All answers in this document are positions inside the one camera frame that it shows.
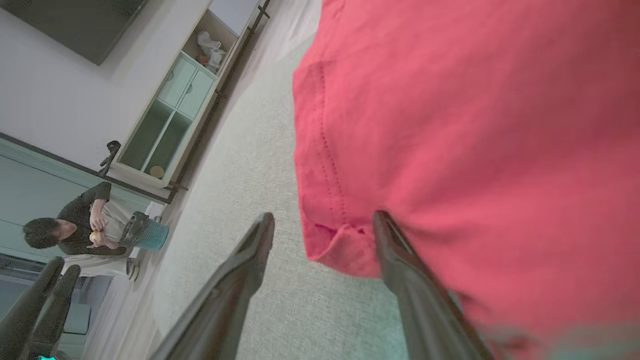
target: stitching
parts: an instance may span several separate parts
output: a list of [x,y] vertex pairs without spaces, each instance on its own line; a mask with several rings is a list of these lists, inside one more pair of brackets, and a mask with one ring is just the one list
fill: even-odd
[[331,152],[329,151],[329,145],[327,144],[325,132],[324,132],[324,97],[326,93],[325,93],[325,85],[324,85],[324,63],[322,62],[319,63],[319,72],[320,72],[320,85],[321,85],[321,95],[322,95],[319,99],[320,101],[322,101],[320,105],[320,111],[321,111],[320,112],[320,134],[322,135],[322,140],[324,142],[324,151],[326,152],[327,158],[331,163],[333,176],[335,177],[335,183],[338,186],[338,192],[340,197],[340,210],[341,210],[340,214],[342,215],[341,216],[342,223],[346,224],[347,213],[345,211],[345,206],[344,206],[344,194],[342,192],[342,185],[340,185],[340,179],[338,178],[338,170],[337,170],[337,167],[335,166],[333,157],[331,156]]
[[[317,108],[318,108],[317,104],[318,104],[319,101],[320,101],[320,99],[314,100],[314,109],[313,109],[314,114],[318,114],[318,112],[317,112]],[[319,119],[320,132],[322,133],[323,132],[323,129],[322,129],[322,126],[323,126],[322,125],[323,124],[323,113],[320,114],[319,118],[320,118]],[[314,137],[314,147],[316,148],[316,153],[318,155],[318,158],[320,158],[320,162],[321,162],[321,166],[322,166],[322,173],[324,174],[324,181],[326,183],[326,191],[328,192],[328,195],[329,195],[329,210],[330,210],[330,213],[331,213],[331,218],[333,219],[333,195],[331,193],[331,186],[329,184],[329,177],[326,174],[326,167],[324,165],[324,157],[320,153],[320,146],[318,146],[317,139],[315,137]]]

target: floor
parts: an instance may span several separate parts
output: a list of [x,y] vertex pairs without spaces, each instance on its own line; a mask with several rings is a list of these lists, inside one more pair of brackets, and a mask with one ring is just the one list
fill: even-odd
[[[321,4],[322,0],[271,1],[267,10],[271,18],[261,22],[257,36],[231,79],[233,86],[225,94],[226,101],[210,115],[209,125],[202,129],[204,140],[183,182],[187,188],[198,177],[203,160],[247,85],[316,32]],[[175,227],[188,200],[188,191],[179,193],[164,212],[163,223]],[[146,359],[157,348],[162,337],[153,319],[152,294],[163,254],[163,251],[140,252],[141,271],[135,283],[124,278],[113,279],[92,321],[96,326],[90,329],[83,359]]]

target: red cloth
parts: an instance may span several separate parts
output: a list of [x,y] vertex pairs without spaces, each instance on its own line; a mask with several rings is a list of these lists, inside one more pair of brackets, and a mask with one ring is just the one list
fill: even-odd
[[640,323],[640,2],[325,0],[294,99],[310,260],[385,209],[514,354]]

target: cabinet drawer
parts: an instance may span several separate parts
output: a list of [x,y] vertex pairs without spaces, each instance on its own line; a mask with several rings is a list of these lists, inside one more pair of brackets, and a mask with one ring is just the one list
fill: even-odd
[[169,106],[176,107],[180,96],[189,86],[189,81],[191,81],[194,72],[196,72],[196,67],[192,63],[181,57],[178,58],[158,92],[158,99],[166,102]]
[[204,102],[204,99],[209,94],[213,79],[207,76],[204,72],[198,71],[193,81],[187,88],[187,92],[184,94],[178,110],[187,115],[191,119],[195,119],[196,115],[200,111],[200,107]]

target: shelf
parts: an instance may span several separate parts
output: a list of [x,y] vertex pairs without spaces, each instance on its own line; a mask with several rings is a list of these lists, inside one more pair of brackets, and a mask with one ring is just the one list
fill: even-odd
[[166,130],[175,110],[166,103],[155,100],[129,140],[119,162],[142,170]]
[[145,164],[144,173],[150,174],[152,167],[160,167],[164,172],[164,176],[160,178],[167,180],[166,177],[171,174],[171,170],[178,158],[178,150],[183,141],[185,141],[185,134],[188,132],[191,123],[191,119],[183,114],[178,112],[173,114],[166,130],[159,137],[158,144]]

